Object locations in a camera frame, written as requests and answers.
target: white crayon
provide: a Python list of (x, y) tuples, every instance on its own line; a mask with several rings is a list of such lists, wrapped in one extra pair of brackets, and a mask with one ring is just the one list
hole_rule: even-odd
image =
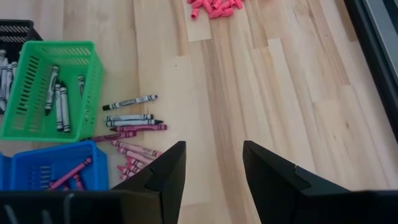
[(58, 72), (60, 68), (56, 65), (52, 67), (52, 74), (50, 78), (50, 84), (49, 84), (49, 90), (47, 92), (47, 101), (45, 102), (45, 115), (49, 115), (51, 107), (52, 107), (52, 102), (53, 102), (53, 96), (54, 96), (54, 89), (55, 89), (55, 81), (58, 77)]
[(126, 100), (126, 101), (122, 101), (122, 102), (119, 102), (119, 103), (112, 103), (110, 105), (105, 105), (105, 106), (102, 107), (102, 110), (106, 111), (106, 110), (117, 109), (117, 108), (120, 108), (122, 106), (145, 103), (145, 102), (153, 101), (153, 100), (156, 100), (156, 99), (157, 99), (157, 95), (147, 95), (147, 96), (143, 96), (143, 97), (136, 98), (136, 99), (131, 99), (131, 100)]
[(8, 59), (5, 58), (1, 66), (1, 90), (4, 93), (4, 97), (6, 97), (6, 91), (7, 91), (7, 68), (8, 68)]
[(57, 131), (63, 131), (61, 84), (55, 81), (55, 109), (57, 110)]
[(83, 75), (79, 75), (77, 76), (77, 80), (79, 82), (80, 96), (83, 97), (83, 92), (85, 90), (85, 78)]
[(129, 121), (129, 120), (147, 120), (154, 119), (153, 114), (134, 114), (121, 116), (107, 116), (105, 121)]
[(11, 66), (12, 66), (12, 77), (13, 77), (13, 80), (15, 80), (15, 76), (17, 75), (18, 62), (12, 62)]
[(61, 107), (62, 107), (62, 123), (63, 132), (70, 132), (70, 122), (69, 122), (69, 105), (68, 105), (68, 95), (67, 87), (64, 82), (61, 82)]
[(107, 121), (107, 127), (121, 127), (121, 126), (134, 126), (134, 125), (153, 125), (153, 124), (161, 124), (163, 121), (159, 120), (130, 120), (130, 121)]
[(11, 85), (13, 81), (13, 76), (12, 76), (12, 65), (8, 64), (7, 67), (7, 85), (6, 85), (6, 100), (7, 102), (10, 99), (10, 94), (11, 94)]

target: wooden floor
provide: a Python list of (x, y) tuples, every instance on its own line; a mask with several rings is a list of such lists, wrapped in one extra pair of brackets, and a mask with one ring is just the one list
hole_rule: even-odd
[[(92, 40), (106, 69), (99, 112), (154, 113), (170, 126), (131, 139), (187, 142), (180, 223), (259, 223), (244, 176), (250, 139), (352, 190), (398, 188), (398, 147), (342, 0), (246, 0), (230, 18), (186, 0), (2, 0), (45, 39)], [(48, 144), (0, 142), (5, 154)], [(108, 143), (111, 183), (123, 158)]]

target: blue basket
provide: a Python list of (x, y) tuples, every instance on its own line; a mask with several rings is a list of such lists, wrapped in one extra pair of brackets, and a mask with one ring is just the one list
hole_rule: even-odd
[(10, 189), (11, 158), (0, 152), (0, 190)]
[[(108, 162), (106, 154), (93, 141), (66, 144), (16, 154), (12, 158), (11, 190), (45, 190), (55, 181), (83, 162), (93, 162), (79, 172), (86, 190), (108, 190)], [(75, 181), (68, 180), (71, 190)]]

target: green plastic basket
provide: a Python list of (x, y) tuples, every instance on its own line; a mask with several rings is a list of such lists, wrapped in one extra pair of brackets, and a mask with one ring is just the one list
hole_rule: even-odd
[[(44, 113), (53, 65), (68, 88), (70, 133), (57, 131), (55, 102)], [(83, 97), (78, 75), (85, 77)], [(75, 142), (92, 137), (103, 80), (103, 65), (90, 41), (28, 41), (18, 63), (1, 138), (17, 141)]]

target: red crayon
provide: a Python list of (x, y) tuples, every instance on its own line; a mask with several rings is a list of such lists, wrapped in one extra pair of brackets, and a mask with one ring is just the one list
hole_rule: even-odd
[(149, 159), (156, 159), (160, 155), (162, 155), (162, 153), (159, 152), (159, 151), (155, 151), (155, 150), (152, 150), (152, 149), (146, 149), (144, 147), (136, 146), (136, 145), (133, 145), (133, 144), (128, 144), (128, 143), (117, 141), (117, 140), (111, 141), (111, 144), (114, 145), (114, 146), (117, 146), (117, 147), (121, 147), (123, 149), (128, 149), (128, 150), (130, 150), (132, 152), (135, 152), (135, 153), (138, 153), (140, 155), (143, 155), (143, 156), (145, 156), (146, 158), (149, 158)]
[(155, 124), (155, 125), (137, 125), (137, 126), (121, 126), (111, 128), (111, 131), (125, 132), (125, 131), (163, 131), (167, 130), (166, 124)]
[(140, 168), (140, 169), (143, 169), (146, 165), (145, 164), (143, 164), (142, 162), (140, 162), (138, 159), (135, 159), (135, 158), (133, 158), (133, 157), (128, 157), (128, 156), (126, 156), (126, 159), (127, 159), (127, 161), (130, 163), (130, 164), (132, 164), (132, 165), (134, 165), (134, 166), (136, 166), (136, 167), (138, 167), (138, 168)]
[(108, 134), (105, 136), (97, 136), (97, 137), (93, 137), (91, 139), (86, 139), (86, 140), (93, 140), (94, 142), (103, 142), (103, 141), (131, 138), (131, 137), (135, 137), (135, 136), (137, 136), (137, 132), (129, 131), (129, 132), (123, 132), (123, 133)]
[(85, 188), (84, 188), (84, 186), (83, 186), (83, 182), (81, 181), (80, 175), (79, 175), (79, 174), (73, 175), (73, 179), (74, 179), (75, 182), (76, 182), (76, 188), (77, 188), (78, 190), (85, 190)]
[(138, 159), (139, 161), (141, 161), (143, 164), (148, 165), (152, 162), (152, 159), (148, 159), (145, 156), (142, 156), (138, 153), (132, 152), (128, 149), (123, 149), (123, 148), (119, 148), (118, 152), (120, 152), (121, 154), (125, 155), (125, 156), (129, 156), (129, 157), (133, 157)]
[(87, 158), (81, 164), (77, 165), (75, 168), (73, 168), (71, 171), (69, 171), (63, 177), (59, 178), (57, 181), (55, 181), (53, 184), (51, 184), (49, 186), (49, 190), (54, 190), (57, 187), (61, 186), (61, 184), (63, 184), (65, 181), (67, 181), (73, 175), (77, 174), (79, 171), (81, 171), (84, 167), (86, 167), (88, 164), (91, 164), (92, 162), (93, 162), (93, 158), (91, 158), (91, 157)]

